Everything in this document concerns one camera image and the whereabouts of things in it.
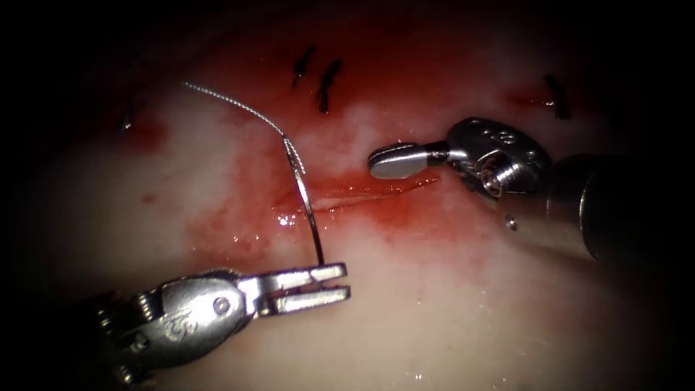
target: blood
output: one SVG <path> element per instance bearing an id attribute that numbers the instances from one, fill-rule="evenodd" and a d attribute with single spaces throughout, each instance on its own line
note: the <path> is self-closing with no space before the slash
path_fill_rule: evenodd
<path id="1" fill-rule="evenodd" d="M 552 116 L 544 73 L 521 87 L 495 84 L 493 69 L 479 58 L 479 49 L 491 42 L 479 33 L 478 18 L 463 22 L 436 12 L 417 17 L 378 12 L 315 16 L 301 29 L 281 14 L 259 26 L 249 22 L 223 31 L 197 53 L 181 77 L 259 110 L 290 136 L 307 169 L 304 179 L 328 253 L 330 243 L 341 240 L 346 227 L 358 220 L 381 235 L 394 254 L 401 253 L 401 259 L 444 262 L 451 248 L 485 248 L 490 235 L 478 226 L 493 216 L 462 185 L 450 185 L 455 178 L 451 170 L 428 169 L 408 180 L 378 181 L 366 170 L 366 156 L 401 140 L 440 141 L 462 117 L 484 115 L 490 103 L 481 103 L 480 96 L 493 86 L 498 87 L 493 95 L 501 100 L 495 103 L 509 117 L 538 109 Z M 278 39 L 279 30 L 295 33 Z M 297 53 L 311 44 L 320 50 L 292 89 Z M 323 115 L 316 110 L 315 96 L 322 72 L 336 58 L 341 59 L 341 71 L 332 81 L 330 113 Z M 451 87 L 453 80 L 459 89 Z M 571 93 L 571 83 L 565 85 Z M 222 132 L 239 132 L 254 122 L 262 125 L 235 106 L 210 96 L 200 99 L 227 108 L 229 114 L 217 124 Z M 144 155 L 166 150 L 169 129 L 158 110 L 167 113 L 156 103 L 136 113 L 118 148 Z M 219 201 L 185 214 L 184 241 L 192 271 L 231 266 L 259 272 L 316 262 L 306 213 L 279 137 L 269 128 L 264 133 L 257 129 L 235 135 L 242 148 L 229 156 Z M 459 192 L 460 202 L 447 204 L 452 191 Z M 409 256 L 423 242 L 435 253 Z M 457 268 L 473 278 L 482 273 L 486 260 L 486 254 L 477 253 L 459 260 Z"/>

